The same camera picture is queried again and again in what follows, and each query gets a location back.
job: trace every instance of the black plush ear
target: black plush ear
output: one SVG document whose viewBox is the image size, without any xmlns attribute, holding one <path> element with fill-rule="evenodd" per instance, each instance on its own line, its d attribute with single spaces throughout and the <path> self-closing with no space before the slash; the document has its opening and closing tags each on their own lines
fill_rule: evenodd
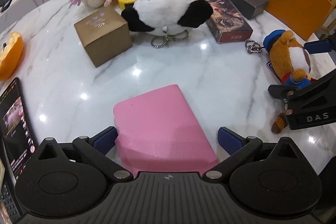
<svg viewBox="0 0 336 224">
<path fill-rule="evenodd" d="M 121 12 L 121 16 L 127 21 L 128 28 L 130 31 L 133 32 L 151 32 L 155 29 L 144 24 L 139 19 L 139 14 L 137 10 L 135 10 L 133 7 L 127 7 L 125 10 Z"/>
<path fill-rule="evenodd" d="M 177 23 L 183 27 L 197 28 L 206 22 L 212 13 L 212 7 L 206 0 L 195 0 L 190 3 L 187 11 Z"/>
</svg>

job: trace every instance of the white marble table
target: white marble table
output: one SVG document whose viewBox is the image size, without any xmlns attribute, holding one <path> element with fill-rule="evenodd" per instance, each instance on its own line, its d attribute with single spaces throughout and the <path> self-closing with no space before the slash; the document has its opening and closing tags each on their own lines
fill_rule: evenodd
<svg viewBox="0 0 336 224">
<path fill-rule="evenodd" d="M 217 153 L 216 133 L 226 126 L 264 142 L 291 137 L 318 173 L 334 155 L 336 124 L 297 131 L 286 128 L 280 135 L 270 131 L 283 104 L 267 91 L 277 81 L 266 67 L 266 52 L 249 55 L 243 42 L 219 45 L 203 24 L 191 31 L 187 42 L 161 49 L 150 45 L 151 36 L 133 34 L 133 48 L 95 68 L 73 26 L 93 10 L 82 5 L 68 10 L 68 6 L 68 0 L 50 0 L 0 35 L 0 45 L 11 31 L 23 35 L 24 59 L 0 92 L 15 76 L 21 79 L 39 142 L 50 136 L 58 142 L 93 136 L 114 125 L 116 103 L 178 84 Z M 267 12 L 249 24 L 254 30 L 251 38 L 257 41 L 273 30 L 288 29 Z M 315 78 L 335 68 L 328 54 L 311 59 Z"/>
</svg>

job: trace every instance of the pink notebook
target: pink notebook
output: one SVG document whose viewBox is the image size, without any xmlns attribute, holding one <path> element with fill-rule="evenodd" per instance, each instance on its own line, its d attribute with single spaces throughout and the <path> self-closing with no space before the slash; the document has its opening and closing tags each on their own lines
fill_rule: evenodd
<svg viewBox="0 0 336 224">
<path fill-rule="evenodd" d="M 194 172 L 201 175 L 218 159 L 178 85 L 153 90 L 115 105 L 115 141 L 125 168 Z"/>
</svg>

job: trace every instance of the illustrated game box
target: illustrated game box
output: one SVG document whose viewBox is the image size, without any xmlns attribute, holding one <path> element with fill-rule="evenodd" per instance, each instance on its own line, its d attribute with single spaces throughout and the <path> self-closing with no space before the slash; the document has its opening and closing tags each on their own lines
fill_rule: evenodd
<svg viewBox="0 0 336 224">
<path fill-rule="evenodd" d="M 216 42 L 242 42 L 252 35 L 252 28 L 230 0 L 206 0 L 213 14 L 206 21 Z"/>
</svg>

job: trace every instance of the black and white plush toy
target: black and white plush toy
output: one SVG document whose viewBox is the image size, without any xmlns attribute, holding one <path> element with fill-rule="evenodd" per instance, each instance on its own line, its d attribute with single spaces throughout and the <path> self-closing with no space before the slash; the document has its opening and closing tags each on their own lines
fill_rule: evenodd
<svg viewBox="0 0 336 224">
<path fill-rule="evenodd" d="M 136 0 L 133 7 L 127 7 L 121 15 L 131 31 L 165 36 L 197 28 L 212 13 L 205 0 Z"/>
</svg>

